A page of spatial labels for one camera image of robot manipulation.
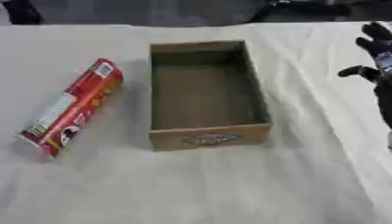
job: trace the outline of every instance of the black object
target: black object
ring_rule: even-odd
[[[382,25],[372,22],[362,26],[362,31],[372,40],[357,38],[356,44],[374,59],[377,69],[352,66],[338,73],[340,77],[358,74],[376,84],[374,89],[378,106],[385,123],[392,129],[392,33]]]
[[[271,0],[260,9],[248,23],[260,23],[276,11],[293,11],[309,16],[318,17],[348,17],[351,13],[348,4],[332,4],[328,5],[319,2],[296,2],[291,0]]]
[[[10,0],[3,3],[14,25],[40,25],[42,17],[29,0]]]

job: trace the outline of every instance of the white cloth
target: white cloth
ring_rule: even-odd
[[[165,29],[0,27],[0,223],[390,223],[392,159],[361,24]],[[272,114],[269,146],[152,152],[149,43],[245,39]],[[123,90],[56,163],[9,151],[12,138],[96,58]]]

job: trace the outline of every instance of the tin can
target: tin can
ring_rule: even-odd
[[[122,83],[121,70],[107,59],[98,59],[37,119],[20,132],[19,140],[36,148],[41,156],[56,158],[68,142],[83,129],[105,98]]]

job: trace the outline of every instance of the can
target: can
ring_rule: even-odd
[[[123,83],[123,73],[108,59],[98,59],[57,100],[18,135],[35,148],[28,154],[56,158],[86,125],[102,102]]]

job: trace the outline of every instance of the label on box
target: label on box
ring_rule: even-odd
[[[229,133],[207,133],[196,137],[190,137],[185,140],[189,144],[198,145],[217,145],[228,141],[232,141],[240,137],[239,135]]]

